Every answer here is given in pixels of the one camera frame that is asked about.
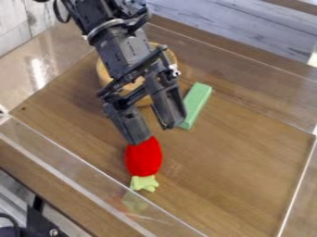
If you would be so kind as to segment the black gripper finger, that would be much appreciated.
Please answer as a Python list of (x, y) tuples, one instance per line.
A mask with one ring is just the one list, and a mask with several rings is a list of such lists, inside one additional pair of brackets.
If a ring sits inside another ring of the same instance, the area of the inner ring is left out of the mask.
[(161, 127), (165, 130), (173, 129), (187, 116), (178, 81), (162, 81), (159, 76), (151, 73), (143, 85), (153, 100), (153, 110)]
[(130, 144), (138, 145), (150, 139), (151, 131), (135, 106), (116, 108), (114, 104), (104, 103), (103, 109), (119, 133)]

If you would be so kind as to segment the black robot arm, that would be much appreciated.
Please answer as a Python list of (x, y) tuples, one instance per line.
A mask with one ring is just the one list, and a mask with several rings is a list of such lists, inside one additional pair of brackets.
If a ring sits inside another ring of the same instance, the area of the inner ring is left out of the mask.
[(151, 12), (146, 0), (60, 0), (68, 16), (95, 48), (111, 82), (96, 96), (127, 142), (136, 145), (151, 131), (136, 107), (146, 96), (163, 129), (178, 126), (187, 111), (178, 87), (181, 72), (167, 57), (167, 46), (151, 46), (143, 25)]

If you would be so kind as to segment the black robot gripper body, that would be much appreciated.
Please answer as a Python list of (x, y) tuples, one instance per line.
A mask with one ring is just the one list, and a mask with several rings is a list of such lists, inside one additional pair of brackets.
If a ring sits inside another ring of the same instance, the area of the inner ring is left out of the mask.
[(143, 29), (123, 19), (91, 23), (87, 38), (112, 78), (98, 92), (106, 106), (132, 106), (147, 95), (155, 106), (182, 105), (179, 70), (165, 44), (153, 47)]

